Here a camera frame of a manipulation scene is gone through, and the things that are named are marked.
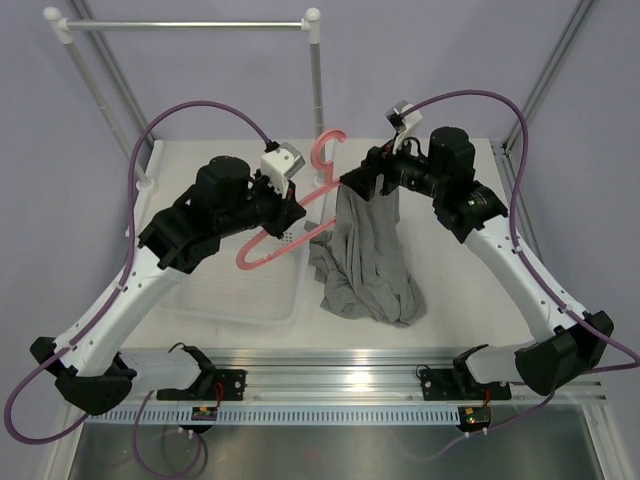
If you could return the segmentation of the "grey t shirt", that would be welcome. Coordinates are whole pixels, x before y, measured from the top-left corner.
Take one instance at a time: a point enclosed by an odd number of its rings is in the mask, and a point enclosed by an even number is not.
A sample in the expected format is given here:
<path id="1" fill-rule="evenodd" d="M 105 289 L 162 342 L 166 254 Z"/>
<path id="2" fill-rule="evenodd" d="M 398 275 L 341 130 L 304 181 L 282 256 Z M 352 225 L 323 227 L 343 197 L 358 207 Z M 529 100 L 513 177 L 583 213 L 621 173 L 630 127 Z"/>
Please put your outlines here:
<path id="1" fill-rule="evenodd" d="M 397 233 L 399 221 L 398 191 L 365 201 L 346 186 L 338 188 L 334 226 L 310 241 L 310 265 L 324 285 L 323 310 L 398 328 L 426 314 Z"/>

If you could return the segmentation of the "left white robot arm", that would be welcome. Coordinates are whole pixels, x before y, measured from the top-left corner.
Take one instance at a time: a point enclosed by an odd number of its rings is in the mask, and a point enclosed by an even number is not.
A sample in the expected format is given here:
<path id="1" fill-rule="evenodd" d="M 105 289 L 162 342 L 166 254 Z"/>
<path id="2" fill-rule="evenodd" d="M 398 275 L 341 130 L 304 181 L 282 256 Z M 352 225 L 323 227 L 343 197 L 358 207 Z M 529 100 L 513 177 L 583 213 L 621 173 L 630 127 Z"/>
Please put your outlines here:
<path id="1" fill-rule="evenodd" d="M 62 397 L 98 416 L 138 392 L 155 391 L 161 400 L 212 395 L 217 369 L 197 347 L 136 356 L 121 346 L 167 292 L 219 251 L 222 239 L 258 227 L 281 237 L 303 218 L 292 181 L 303 165 L 301 155 L 281 146 L 262 155 L 257 171 L 232 156 L 202 166 L 139 234 L 114 290 L 63 334 L 32 344 L 31 354 L 54 376 Z"/>

